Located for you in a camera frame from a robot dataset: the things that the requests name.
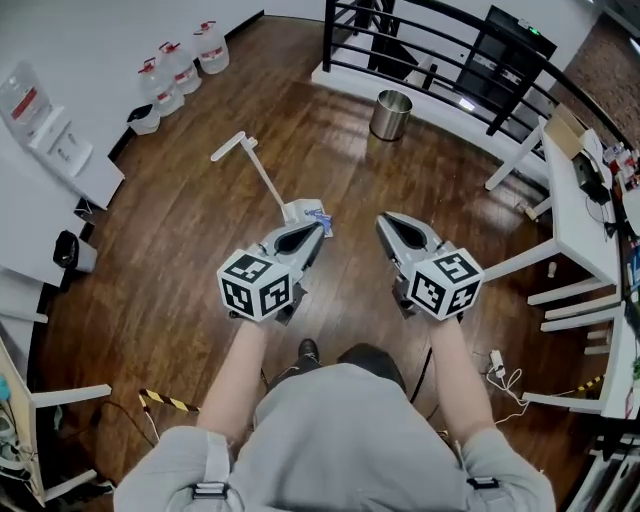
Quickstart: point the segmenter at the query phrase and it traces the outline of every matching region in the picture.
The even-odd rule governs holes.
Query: wooden floor
[[[94,216],[95,273],[51,303],[45,339],[34,350],[40,389],[109,383],[112,400],[148,435],[139,388],[203,400],[238,327],[221,305],[216,270],[234,249],[281,224],[244,153],[209,160],[240,130],[258,139],[257,152],[285,201],[319,197],[334,218],[336,236],[305,277],[309,295],[301,309],[288,327],[271,328],[269,376],[294,358],[304,337],[317,340],[325,363],[366,341],[393,355],[413,389],[428,332],[423,319],[404,321],[392,299],[394,269],[374,230],[381,211],[431,223],[485,267],[551,236],[516,210],[520,201],[541,199],[535,190],[510,177],[485,191],[497,162],[470,144],[415,120],[399,142],[371,136],[370,104],[309,83],[321,48],[320,24],[263,18],[231,41],[224,73],[205,76],[157,133],[129,144],[117,162],[126,182],[109,211]],[[557,261],[553,281],[542,263],[486,284],[462,324],[479,371],[494,348],[509,371],[522,368],[516,393],[569,390],[606,363],[602,356],[585,361],[584,331],[541,333],[543,310],[526,304],[527,295],[576,280],[575,268]],[[518,412],[510,398],[488,388],[496,419]],[[431,367],[416,406],[427,415],[435,404]],[[73,407],[72,420],[84,425],[93,407]],[[194,421],[151,407],[160,431]],[[432,424],[443,426],[439,414]],[[549,476],[559,502],[585,460],[587,427],[584,418],[533,405],[500,426]],[[78,440],[96,469],[116,482],[148,451],[113,408]]]

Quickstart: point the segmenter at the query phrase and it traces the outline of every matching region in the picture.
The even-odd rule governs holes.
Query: black device
[[[580,190],[587,194],[589,199],[599,205],[611,201],[611,195],[604,186],[602,174],[590,155],[584,151],[578,153],[578,156],[573,159],[573,168]]]
[[[494,25],[499,31],[506,32],[523,42],[546,59],[550,59],[556,50],[556,45],[544,37],[535,27],[530,26],[523,20],[519,20],[515,16],[511,16],[508,12],[499,9],[495,5],[492,5],[489,9],[486,21]],[[489,54],[493,61],[472,50],[465,64],[477,73],[492,78],[511,90],[515,89],[520,79],[505,69],[505,64],[523,75],[532,73],[537,76],[541,71],[540,65],[527,55],[488,34],[478,34],[473,46]],[[491,111],[495,111],[495,106],[483,101],[483,98],[491,100],[502,107],[510,97],[510,93],[501,87],[465,70],[460,73],[457,83],[475,92],[477,96],[473,95],[473,100]]]

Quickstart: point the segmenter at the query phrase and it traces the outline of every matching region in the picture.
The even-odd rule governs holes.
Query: cardboard box
[[[571,111],[562,103],[553,111],[544,131],[553,139],[569,160],[573,160],[582,151],[580,137],[586,131]]]

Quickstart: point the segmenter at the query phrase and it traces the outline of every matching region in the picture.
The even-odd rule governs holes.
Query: black shoe
[[[320,362],[320,352],[318,345],[311,338],[305,338],[298,346],[298,357],[310,357],[316,363]]]

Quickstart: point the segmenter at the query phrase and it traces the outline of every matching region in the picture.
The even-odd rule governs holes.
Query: person's arm
[[[489,395],[474,367],[455,318],[431,328],[440,408],[451,436],[462,446],[467,474],[498,482],[494,489],[473,490],[468,510],[555,510],[551,484],[518,455],[496,428]]]
[[[430,338],[440,409],[451,436],[464,445],[476,432],[495,428],[489,395],[455,318],[431,324]]]
[[[266,334],[244,322],[205,398],[197,427],[174,427],[118,486],[116,512],[191,510],[190,486],[226,482],[229,446],[240,443],[253,415]],[[207,510],[227,511],[225,500],[208,500]]]
[[[231,446],[244,440],[258,398],[266,346],[265,330],[243,322],[207,393],[196,426],[225,436]]]

